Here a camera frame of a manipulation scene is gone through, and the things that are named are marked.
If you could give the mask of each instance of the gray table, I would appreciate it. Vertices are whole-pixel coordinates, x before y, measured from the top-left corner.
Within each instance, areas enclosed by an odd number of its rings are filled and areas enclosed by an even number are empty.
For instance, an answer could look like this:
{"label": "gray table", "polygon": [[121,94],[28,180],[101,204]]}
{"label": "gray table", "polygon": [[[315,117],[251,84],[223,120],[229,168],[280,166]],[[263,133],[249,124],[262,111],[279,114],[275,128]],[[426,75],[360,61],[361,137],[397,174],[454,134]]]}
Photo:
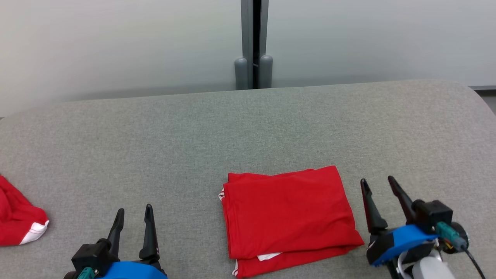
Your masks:
{"label": "gray table", "polygon": [[[83,101],[9,116],[0,173],[51,222],[39,240],[0,248],[2,277],[62,278],[81,244],[106,237],[120,207],[120,257],[136,260],[151,203],[170,278],[233,278],[217,198],[227,173],[332,164],[366,242],[360,179],[400,226],[393,175],[413,199],[454,209],[494,277],[496,117],[469,88],[436,80]],[[365,249],[260,278],[388,278],[367,265]],[[458,278],[478,278],[465,255],[445,258]]]}

